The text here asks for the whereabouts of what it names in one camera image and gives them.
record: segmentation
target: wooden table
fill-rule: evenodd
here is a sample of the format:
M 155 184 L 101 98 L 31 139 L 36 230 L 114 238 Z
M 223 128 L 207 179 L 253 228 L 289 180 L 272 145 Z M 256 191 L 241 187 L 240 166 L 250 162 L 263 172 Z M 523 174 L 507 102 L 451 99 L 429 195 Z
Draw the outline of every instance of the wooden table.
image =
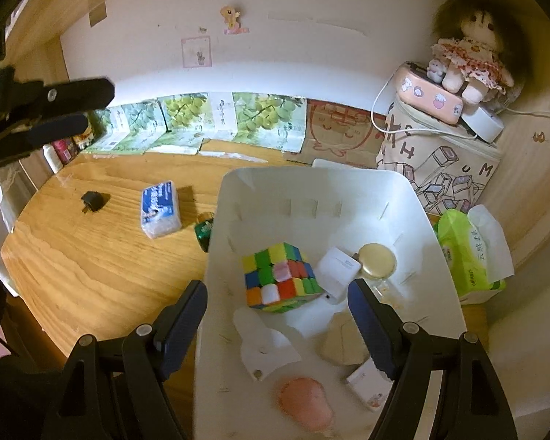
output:
M 212 141 L 204 150 L 245 153 L 290 165 L 280 152 Z M 77 339 L 125 336 L 174 303 L 192 279 L 203 279 L 206 253 L 197 214 L 214 211 L 224 175 L 264 166 L 201 155 L 80 155 L 51 177 L 25 207 L 2 248 L 19 293 L 48 336 L 69 355 Z M 150 240 L 140 226 L 141 191 L 173 180 L 182 230 Z M 110 194 L 98 212 L 83 213 L 81 195 Z M 165 388 L 184 426 L 191 424 L 193 348 Z

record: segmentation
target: white round device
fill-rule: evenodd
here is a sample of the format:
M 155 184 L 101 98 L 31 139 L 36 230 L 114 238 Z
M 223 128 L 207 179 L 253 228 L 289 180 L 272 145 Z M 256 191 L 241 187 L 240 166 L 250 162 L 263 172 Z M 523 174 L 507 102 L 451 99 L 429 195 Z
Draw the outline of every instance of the white round device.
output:
M 481 105 L 465 104 L 461 117 L 485 142 L 493 142 L 503 130 L 499 117 Z

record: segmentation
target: doll hair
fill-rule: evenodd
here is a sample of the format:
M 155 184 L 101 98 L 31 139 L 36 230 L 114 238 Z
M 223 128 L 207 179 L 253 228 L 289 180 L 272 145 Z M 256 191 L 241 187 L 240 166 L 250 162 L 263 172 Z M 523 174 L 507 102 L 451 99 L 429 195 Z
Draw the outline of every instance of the doll hair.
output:
M 435 16 L 433 30 L 438 38 L 464 38 L 461 23 L 475 11 L 491 14 L 495 31 L 503 43 L 499 59 L 514 79 L 524 79 L 531 73 L 529 44 L 519 23 L 502 5 L 491 0 L 446 0 Z

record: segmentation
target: brown cardboard with red drawing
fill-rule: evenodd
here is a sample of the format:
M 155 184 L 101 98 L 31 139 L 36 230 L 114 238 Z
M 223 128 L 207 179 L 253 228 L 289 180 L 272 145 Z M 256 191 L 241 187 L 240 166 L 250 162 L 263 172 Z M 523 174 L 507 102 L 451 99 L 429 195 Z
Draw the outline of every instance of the brown cardboard with red drawing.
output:
M 334 102 L 308 99 L 305 140 L 300 153 L 286 152 L 289 161 L 311 164 L 326 159 L 357 167 L 376 168 L 383 134 L 371 124 L 371 112 Z M 385 117 L 375 115 L 380 127 Z

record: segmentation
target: yellow compact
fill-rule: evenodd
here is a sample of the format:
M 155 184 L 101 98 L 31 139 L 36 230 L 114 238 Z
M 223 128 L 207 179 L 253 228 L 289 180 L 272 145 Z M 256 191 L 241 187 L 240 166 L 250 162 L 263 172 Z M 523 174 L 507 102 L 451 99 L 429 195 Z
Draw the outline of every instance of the yellow compact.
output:
M 358 261 L 365 275 L 375 279 L 384 279 L 395 272 L 397 259 L 385 245 L 367 243 L 358 251 Z

